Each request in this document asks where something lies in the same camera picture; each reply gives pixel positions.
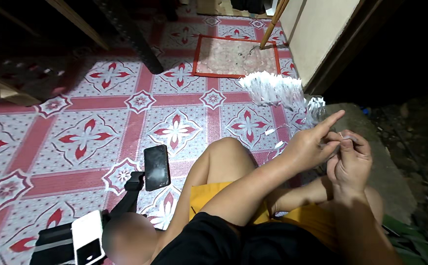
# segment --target door frame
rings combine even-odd
[[[360,0],[304,92],[322,95],[404,1]]]

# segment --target red tile pattern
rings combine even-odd
[[[159,15],[140,21],[166,69],[160,75],[117,40],[60,80],[73,82],[69,92],[34,107],[0,103],[0,264],[28,264],[41,229],[114,207],[129,173],[143,170],[147,147],[168,146],[172,184],[143,190],[138,209],[166,228],[209,143],[236,137],[261,165],[300,129],[298,110],[256,106],[237,80],[192,73],[199,34],[260,40],[268,20],[196,15],[193,5],[177,12],[176,22]],[[280,25],[270,40],[285,40]],[[289,51],[279,57],[281,73],[295,76]],[[284,123],[294,129],[262,134]]]

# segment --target wall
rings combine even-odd
[[[305,86],[340,36],[359,0],[290,0],[281,15],[297,72]]]

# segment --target smartphone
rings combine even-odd
[[[168,150],[166,145],[158,145],[144,150],[145,190],[152,191],[170,185]]]
[[[91,265],[104,258],[102,234],[103,223],[99,210],[73,221],[72,238],[76,265]]]

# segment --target bundle of plastic sachets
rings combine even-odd
[[[305,114],[301,124],[312,128],[325,117],[325,101],[321,96],[304,97],[300,79],[290,76],[270,74],[268,72],[255,72],[239,80],[243,87],[258,106],[284,107]]]

